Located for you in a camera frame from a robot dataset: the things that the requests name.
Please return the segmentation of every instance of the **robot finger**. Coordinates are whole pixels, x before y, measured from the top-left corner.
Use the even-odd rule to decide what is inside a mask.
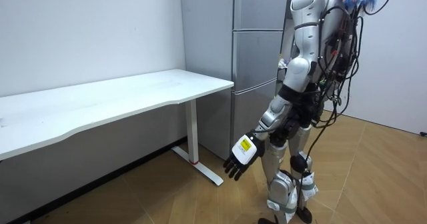
[[[228,166],[226,167],[226,173],[228,173],[233,167],[234,167],[234,163],[233,161],[230,161],[228,163]]]
[[[249,165],[244,165],[234,176],[234,181],[239,181],[240,177],[248,170]]]
[[[230,174],[228,175],[229,178],[233,178],[234,175],[240,170],[240,168],[242,168],[242,164],[241,163],[236,163],[234,165],[234,168],[232,169],[232,171],[230,171]]]
[[[226,166],[226,173],[228,173],[236,163],[239,163],[239,161],[234,157],[233,154],[230,155],[228,164]]]
[[[227,160],[222,165],[223,168],[227,168],[228,164],[230,164],[231,161],[232,161],[232,157],[228,157]]]

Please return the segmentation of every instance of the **floor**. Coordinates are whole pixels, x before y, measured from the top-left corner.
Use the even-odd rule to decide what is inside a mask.
[[[318,130],[312,131],[310,141]],[[427,139],[341,117],[313,150],[317,224],[427,223]],[[34,221],[123,224],[250,224],[273,220],[260,160],[235,182],[222,160],[200,159],[224,177],[214,186],[171,151]],[[282,167],[289,169],[287,161]],[[301,223],[297,217],[291,223]]]

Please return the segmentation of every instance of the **humanoid robot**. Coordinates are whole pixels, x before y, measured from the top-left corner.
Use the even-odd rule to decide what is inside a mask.
[[[306,203],[318,191],[311,172],[310,151],[314,143],[307,153],[304,147],[310,129],[319,127],[324,102],[331,100],[335,107],[341,105],[343,84],[357,72],[362,37],[356,26],[358,20],[363,25],[360,13],[371,14],[366,7],[373,2],[292,0],[290,4],[296,49],[282,88],[258,126],[238,140],[224,163],[226,173],[237,181],[258,157],[262,158],[268,182],[267,205],[277,224],[288,223],[294,213],[304,223],[312,222]],[[332,115],[335,119],[338,116],[336,111]],[[332,119],[326,121],[318,137]],[[287,147],[290,173],[280,169]],[[260,219],[258,223],[273,222]]]

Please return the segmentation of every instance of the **white table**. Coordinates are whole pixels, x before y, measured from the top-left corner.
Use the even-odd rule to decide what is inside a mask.
[[[223,180],[199,162],[195,99],[232,86],[231,81],[176,69],[1,97],[0,160],[118,119],[185,102],[189,154],[179,147],[173,150],[221,185]]]

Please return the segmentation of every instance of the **refrigerator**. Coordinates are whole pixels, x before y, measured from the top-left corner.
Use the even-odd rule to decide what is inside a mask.
[[[199,144],[222,159],[274,98],[287,0],[181,0],[186,69],[234,82],[197,100]]]

